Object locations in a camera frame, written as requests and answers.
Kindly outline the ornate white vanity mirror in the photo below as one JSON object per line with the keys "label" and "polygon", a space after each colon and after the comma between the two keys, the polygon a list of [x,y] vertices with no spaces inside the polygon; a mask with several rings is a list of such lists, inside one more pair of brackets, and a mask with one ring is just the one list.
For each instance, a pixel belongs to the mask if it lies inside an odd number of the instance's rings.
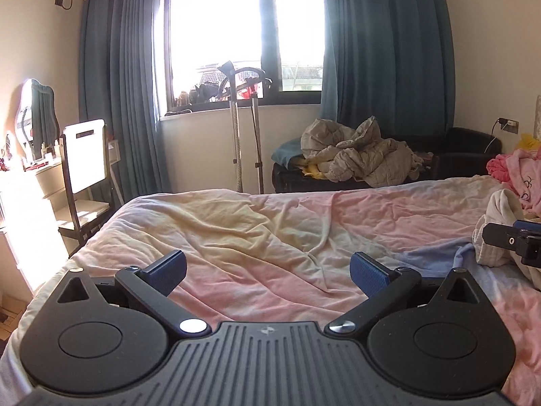
{"label": "ornate white vanity mirror", "polygon": [[53,150],[60,136],[60,127],[50,86],[36,79],[24,82],[15,125],[16,137],[27,164],[41,159],[42,150]]}

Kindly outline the teal curtain right of window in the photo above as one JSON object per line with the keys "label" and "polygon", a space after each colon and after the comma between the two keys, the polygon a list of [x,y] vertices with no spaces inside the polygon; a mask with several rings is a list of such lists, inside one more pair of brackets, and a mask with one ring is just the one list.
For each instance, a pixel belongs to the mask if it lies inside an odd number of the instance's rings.
{"label": "teal curtain right of window", "polygon": [[455,62],[447,0],[325,0],[321,115],[391,136],[452,127]]}

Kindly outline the dark chair with white back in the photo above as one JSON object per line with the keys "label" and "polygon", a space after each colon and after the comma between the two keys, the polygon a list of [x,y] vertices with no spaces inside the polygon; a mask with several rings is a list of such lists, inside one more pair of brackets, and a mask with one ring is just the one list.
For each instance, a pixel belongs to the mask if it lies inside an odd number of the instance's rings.
{"label": "dark chair with white back", "polygon": [[[114,212],[105,121],[70,125],[64,128],[59,144],[67,205],[55,213],[58,231],[82,248]],[[107,201],[77,196],[100,184],[107,188]]]}

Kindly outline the dark framed window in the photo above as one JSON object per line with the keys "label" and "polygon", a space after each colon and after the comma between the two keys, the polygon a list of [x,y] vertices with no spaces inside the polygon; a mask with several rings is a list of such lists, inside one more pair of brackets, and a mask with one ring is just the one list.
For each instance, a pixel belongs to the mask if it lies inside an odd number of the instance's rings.
{"label": "dark framed window", "polygon": [[246,104],[315,105],[321,99],[324,0],[164,0],[170,111],[222,108],[232,63]]}

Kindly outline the teal curtain of window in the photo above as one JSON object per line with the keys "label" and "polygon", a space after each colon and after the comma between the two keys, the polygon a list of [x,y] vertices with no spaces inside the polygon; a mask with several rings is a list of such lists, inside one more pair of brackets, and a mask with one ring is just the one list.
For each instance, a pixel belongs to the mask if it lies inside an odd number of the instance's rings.
{"label": "teal curtain of window", "polygon": [[85,0],[79,118],[103,119],[117,141],[123,197],[169,191],[160,131],[154,33],[161,0]]}
{"label": "teal curtain of window", "polygon": [[391,136],[452,127],[455,62],[447,0],[325,0],[321,115]]}

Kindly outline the black sofa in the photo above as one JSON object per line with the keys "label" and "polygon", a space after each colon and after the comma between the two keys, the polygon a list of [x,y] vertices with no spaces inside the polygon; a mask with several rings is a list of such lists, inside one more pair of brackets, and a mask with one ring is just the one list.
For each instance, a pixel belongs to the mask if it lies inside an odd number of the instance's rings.
{"label": "black sofa", "polygon": [[[419,169],[421,181],[486,175],[488,161],[502,149],[498,137],[467,128],[451,128],[443,137],[396,136],[395,139],[405,142],[423,160]],[[287,166],[273,165],[272,185],[279,194],[350,191],[369,187],[367,183],[355,180],[317,180],[303,174],[292,162]]]}

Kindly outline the yellow cloth on sofa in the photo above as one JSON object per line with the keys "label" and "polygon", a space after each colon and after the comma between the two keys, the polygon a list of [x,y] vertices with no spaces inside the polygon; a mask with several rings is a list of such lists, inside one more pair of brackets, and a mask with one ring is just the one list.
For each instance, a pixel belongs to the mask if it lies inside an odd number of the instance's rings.
{"label": "yellow cloth on sofa", "polygon": [[301,166],[301,171],[306,177],[310,177],[320,181],[327,180],[326,175],[324,175],[323,172],[320,171],[316,164],[311,163],[305,166]]}

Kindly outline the pastel rainbow bed blanket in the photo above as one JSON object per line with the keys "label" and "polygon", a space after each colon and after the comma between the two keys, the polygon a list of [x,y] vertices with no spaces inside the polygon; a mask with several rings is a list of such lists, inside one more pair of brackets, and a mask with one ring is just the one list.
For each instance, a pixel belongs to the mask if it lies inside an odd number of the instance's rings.
{"label": "pastel rainbow bed blanket", "polygon": [[514,339],[504,394],[536,405],[540,273],[514,254],[483,247],[480,235],[488,222],[511,225],[523,217],[516,196],[489,176],[334,193],[154,194],[121,207],[72,265],[107,277],[179,249],[188,270],[171,297],[212,324],[328,323],[364,298],[349,277],[358,251],[428,277],[464,267]]}

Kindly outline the cream white zip sweatshirt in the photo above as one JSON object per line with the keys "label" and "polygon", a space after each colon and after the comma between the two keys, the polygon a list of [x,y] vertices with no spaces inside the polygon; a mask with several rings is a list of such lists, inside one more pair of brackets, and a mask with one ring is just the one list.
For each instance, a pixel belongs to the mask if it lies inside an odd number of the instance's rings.
{"label": "cream white zip sweatshirt", "polygon": [[516,222],[525,221],[524,217],[519,199],[512,191],[501,189],[493,193],[472,234],[477,263],[491,268],[512,261],[520,264],[520,256],[508,249],[507,232]]}

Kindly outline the white drawer cabinet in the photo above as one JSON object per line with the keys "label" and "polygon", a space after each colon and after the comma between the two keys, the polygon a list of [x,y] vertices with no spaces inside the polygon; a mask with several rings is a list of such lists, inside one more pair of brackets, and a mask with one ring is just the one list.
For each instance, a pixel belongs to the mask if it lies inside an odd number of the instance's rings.
{"label": "white drawer cabinet", "polygon": [[36,176],[1,173],[1,293],[31,301],[68,260],[49,199]]}

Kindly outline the beige crumpled quilted jacket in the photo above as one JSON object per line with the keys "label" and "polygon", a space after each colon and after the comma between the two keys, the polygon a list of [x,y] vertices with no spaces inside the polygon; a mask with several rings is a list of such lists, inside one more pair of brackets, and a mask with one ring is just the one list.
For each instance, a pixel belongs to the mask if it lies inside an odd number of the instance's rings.
{"label": "beige crumpled quilted jacket", "polygon": [[301,148],[305,165],[316,164],[329,181],[362,181],[371,188],[414,181],[423,164],[405,142],[382,137],[373,116],[355,129],[317,119],[304,130]]}

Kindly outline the wall power socket with charger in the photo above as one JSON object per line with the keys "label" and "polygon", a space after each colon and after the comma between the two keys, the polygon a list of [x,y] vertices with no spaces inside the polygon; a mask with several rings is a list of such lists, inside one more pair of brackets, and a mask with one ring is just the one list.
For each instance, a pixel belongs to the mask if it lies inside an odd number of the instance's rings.
{"label": "wall power socket with charger", "polygon": [[494,142],[497,140],[497,137],[494,134],[494,129],[495,129],[495,127],[497,125],[500,126],[501,131],[505,131],[505,132],[512,133],[512,134],[517,134],[518,130],[519,130],[519,122],[518,121],[516,121],[514,119],[508,119],[508,118],[499,117],[494,122],[494,124],[492,126],[491,140],[489,141],[489,143],[485,147],[485,150],[484,150],[485,154],[489,153],[489,150],[492,148]]}

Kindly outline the teal curtain left of window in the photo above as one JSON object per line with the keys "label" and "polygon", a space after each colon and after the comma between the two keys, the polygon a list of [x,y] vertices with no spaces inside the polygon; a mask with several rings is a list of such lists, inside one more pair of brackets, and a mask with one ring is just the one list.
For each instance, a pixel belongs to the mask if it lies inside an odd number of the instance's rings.
{"label": "teal curtain left of window", "polygon": [[154,33],[161,0],[85,0],[79,118],[103,119],[117,141],[123,197],[169,191],[160,131]]}

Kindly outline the pink fleece bathrobe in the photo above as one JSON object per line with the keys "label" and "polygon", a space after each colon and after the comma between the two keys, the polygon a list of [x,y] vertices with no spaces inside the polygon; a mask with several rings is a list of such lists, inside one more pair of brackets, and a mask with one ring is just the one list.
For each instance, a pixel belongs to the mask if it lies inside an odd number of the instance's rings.
{"label": "pink fleece bathrobe", "polygon": [[524,211],[540,216],[540,150],[499,154],[488,161],[486,169],[488,175],[517,195]]}

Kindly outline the yellow plush toy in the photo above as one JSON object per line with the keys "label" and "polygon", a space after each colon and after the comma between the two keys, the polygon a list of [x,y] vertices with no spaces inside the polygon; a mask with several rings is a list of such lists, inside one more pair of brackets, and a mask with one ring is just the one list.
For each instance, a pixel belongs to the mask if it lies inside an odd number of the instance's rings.
{"label": "yellow plush toy", "polygon": [[541,148],[541,141],[528,133],[521,134],[515,148],[517,150],[527,150],[536,152]]}

